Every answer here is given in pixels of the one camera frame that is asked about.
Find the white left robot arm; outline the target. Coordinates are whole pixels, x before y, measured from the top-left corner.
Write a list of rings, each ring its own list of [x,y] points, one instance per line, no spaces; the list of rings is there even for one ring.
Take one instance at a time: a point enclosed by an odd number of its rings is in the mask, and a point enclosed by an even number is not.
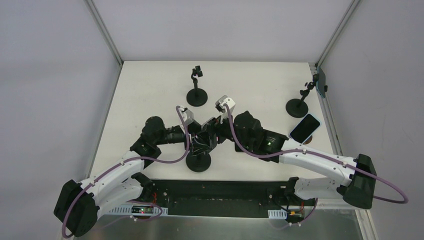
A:
[[[166,128],[160,117],[148,118],[140,137],[116,163],[95,176],[63,185],[53,214],[62,222],[64,239],[83,236],[100,217],[124,202],[144,203],[152,198],[153,189],[142,170],[161,162],[159,146],[183,143],[184,153],[174,160],[177,163],[193,152],[192,145],[204,129],[186,113],[180,120],[180,125]]]

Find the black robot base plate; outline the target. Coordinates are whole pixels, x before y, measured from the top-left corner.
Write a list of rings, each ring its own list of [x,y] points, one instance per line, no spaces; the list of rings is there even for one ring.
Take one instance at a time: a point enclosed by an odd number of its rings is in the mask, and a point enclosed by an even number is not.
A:
[[[171,216],[267,218],[269,210],[301,200],[285,181],[153,180],[135,199],[167,208]]]

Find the blue phone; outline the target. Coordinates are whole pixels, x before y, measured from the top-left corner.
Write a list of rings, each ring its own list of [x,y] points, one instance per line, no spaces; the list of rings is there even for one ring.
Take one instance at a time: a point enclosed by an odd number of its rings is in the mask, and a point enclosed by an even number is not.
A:
[[[317,66],[316,67],[316,71],[317,71],[317,75],[318,75],[318,80],[316,82],[316,90],[319,93],[319,95],[325,99],[326,98],[326,92],[328,91],[328,86],[326,84],[326,74],[324,72],[324,70],[320,67]]]

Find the black phone stand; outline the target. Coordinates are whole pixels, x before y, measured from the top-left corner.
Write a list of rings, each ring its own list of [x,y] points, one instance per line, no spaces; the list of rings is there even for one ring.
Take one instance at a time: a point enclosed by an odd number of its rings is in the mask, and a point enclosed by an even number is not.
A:
[[[192,69],[190,78],[193,82],[193,89],[189,90],[186,95],[186,101],[193,107],[203,106],[208,100],[208,94],[205,90],[198,87],[198,78],[203,76],[201,66],[197,65]]]
[[[305,84],[306,89],[299,91],[301,95],[300,99],[293,98],[286,103],[285,109],[291,117],[303,118],[306,116],[309,111],[309,108],[307,103],[305,102],[305,99],[309,95],[311,90],[317,85],[317,82],[319,81],[319,76],[320,75],[318,73],[314,74],[312,76],[312,81],[307,82]]]
[[[210,147],[191,146],[185,158],[186,166],[193,172],[201,173],[206,171],[212,163]]]

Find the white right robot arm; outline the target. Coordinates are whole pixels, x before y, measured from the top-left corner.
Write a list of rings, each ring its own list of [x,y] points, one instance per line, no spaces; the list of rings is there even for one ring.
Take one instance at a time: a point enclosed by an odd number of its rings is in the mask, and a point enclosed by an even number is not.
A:
[[[198,139],[210,150],[230,140],[236,152],[249,152],[266,162],[294,165],[322,175],[312,179],[291,177],[283,192],[290,205],[313,198],[341,198],[360,209],[372,207],[377,173],[372,159],[365,154],[354,158],[318,151],[263,128],[248,111],[233,121],[222,116],[211,118],[201,126]]]

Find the blue-cased phone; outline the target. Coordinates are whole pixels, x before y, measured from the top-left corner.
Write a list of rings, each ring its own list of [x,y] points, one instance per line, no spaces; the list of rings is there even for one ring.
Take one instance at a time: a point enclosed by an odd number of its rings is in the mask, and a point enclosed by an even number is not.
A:
[[[306,114],[302,120],[290,131],[289,137],[298,143],[304,144],[322,125],[313,114]]]

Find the silver phone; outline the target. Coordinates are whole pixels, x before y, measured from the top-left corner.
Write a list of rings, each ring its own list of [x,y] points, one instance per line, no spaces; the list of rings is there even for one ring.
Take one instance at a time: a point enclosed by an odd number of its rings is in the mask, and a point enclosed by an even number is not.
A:
[[[205,145],[203,147],[205,152],[209,153],[218,145],[217,130],[214,122],[203,124],[198,135]]]

